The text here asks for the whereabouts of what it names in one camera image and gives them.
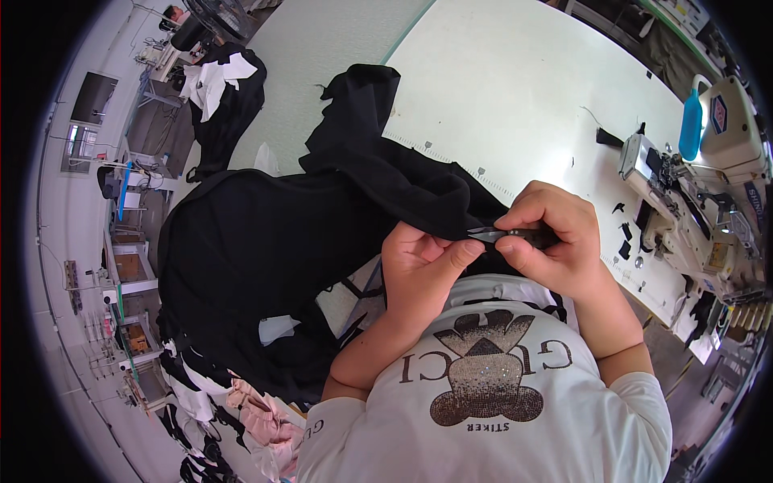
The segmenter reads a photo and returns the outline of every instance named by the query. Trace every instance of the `fingernail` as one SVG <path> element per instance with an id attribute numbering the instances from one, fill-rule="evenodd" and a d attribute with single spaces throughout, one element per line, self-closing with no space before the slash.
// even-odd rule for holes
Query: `fingernail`
<path id="1" fill-rule="evenodd" d="M 483 243 L 467 242 L 465 243 L 465 251 L 471 255 L 480 255 L 485 251 Z"/>

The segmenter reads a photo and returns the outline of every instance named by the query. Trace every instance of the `machine logo label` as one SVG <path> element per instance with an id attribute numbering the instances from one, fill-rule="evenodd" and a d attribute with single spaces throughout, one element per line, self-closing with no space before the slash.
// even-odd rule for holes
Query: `machine logo label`
<path id="1" fill-rule="evenodd" d="M 757 227 L 761 229 L 764 209 L 762 208 L 760 192 L 757 191 L 757 186 L 754 186 L 754 183 L 751 181 L 745 182 L 744 188 L 746 189 L 746 197 L 749 198 L 749 203 L 754 208 L 754 214 L 757 216 Z"/>
<path id="2" fill-rule="evenodd" d="M 717 134 L 727 131 L 727 105 L 722 96 L 711 98 L 711 124 Z"/>

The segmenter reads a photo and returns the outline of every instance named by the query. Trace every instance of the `blue bottle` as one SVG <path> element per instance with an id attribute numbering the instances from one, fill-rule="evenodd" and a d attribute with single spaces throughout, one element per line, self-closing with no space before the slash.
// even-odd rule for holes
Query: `blue bottle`
<path id="1" fill-rule="evenodd" d="M 684 112 L 682 114 L 682 130 L 679 133 L 679 153 L 682 158 L 692 161 L 698 156 L 700 149 L 700 132 L 703 129 L 703 108 L 698 99 L 698 84 L 705 83 L 711 87 L 708 79 L 700 74 L 693 78 L 693 89 L 690 90 L 690 96 L 684 101 Z"/>

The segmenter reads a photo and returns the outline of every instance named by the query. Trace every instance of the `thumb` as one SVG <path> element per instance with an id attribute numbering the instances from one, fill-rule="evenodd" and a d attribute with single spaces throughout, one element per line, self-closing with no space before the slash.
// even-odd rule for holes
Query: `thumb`
<path id="1" fill-rule="evenodd" d="M 477 240 L 455 241 L 429 266 L 436 280 L 450 279 L 453 284 L 461 272 L 484 251 L 483 243 Z"/>
<path id="2" fill-rule="evenodd" d="M 503 236 L 496 241 L 496 249 L 505 257 L 510 267 L 538 284 L 550 284 L 562 277 L 561 265 L 531 246 L 520 236 Z"/>

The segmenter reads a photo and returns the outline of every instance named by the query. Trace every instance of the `pink fabric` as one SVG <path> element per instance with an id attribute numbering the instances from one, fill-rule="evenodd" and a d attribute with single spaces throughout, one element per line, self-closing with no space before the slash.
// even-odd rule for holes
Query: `pink fabric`
<path id="1" fill-rule="evenodd" d="M 285 420 L 287 414 L 272 397 L 260 395 L 242 379 L 234 378 L 232 383 L 233 390 L 228 394 L 226 405 L 240 408 L 239 421 L 263 448 L 262 451 L 250 450 L 256 466 L 272 480 L 276 478 L 277 470 L 279 476 L 292 473 L 303 430 Z"/>

